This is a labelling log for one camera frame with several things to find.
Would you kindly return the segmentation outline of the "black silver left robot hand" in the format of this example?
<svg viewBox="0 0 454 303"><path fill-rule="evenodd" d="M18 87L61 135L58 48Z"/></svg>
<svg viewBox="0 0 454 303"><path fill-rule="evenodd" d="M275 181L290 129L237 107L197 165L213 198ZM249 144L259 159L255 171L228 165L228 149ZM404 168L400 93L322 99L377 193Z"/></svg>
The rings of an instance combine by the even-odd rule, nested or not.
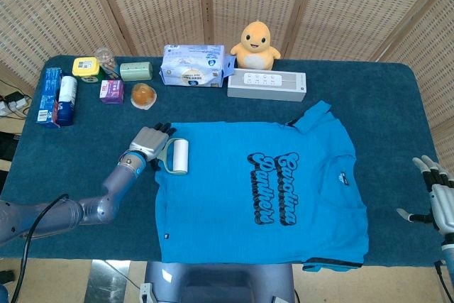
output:
<svg viewBox="0 0 454 303"><path fill-rule="evenodd" d="M157 157L176 130L171 123L157 123L152 128L142 127L129 145L129 150L142 153L152 169L159 170Z"/></svg>

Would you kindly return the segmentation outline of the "grey silver right robot hand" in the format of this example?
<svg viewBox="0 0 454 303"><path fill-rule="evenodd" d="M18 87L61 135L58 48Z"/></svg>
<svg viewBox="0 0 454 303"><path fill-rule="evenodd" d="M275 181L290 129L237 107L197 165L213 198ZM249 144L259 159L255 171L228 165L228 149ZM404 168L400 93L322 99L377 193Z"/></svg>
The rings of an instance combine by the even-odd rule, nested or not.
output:
<svg viewBox="0 0 454 303"><path fill-rule="evenodd" d="M411 223L433 224L442 236L453 238L453 176L427 155L412 161L423 176L431 210L429 214L412 214L398 208L398 215Z"/></svg>

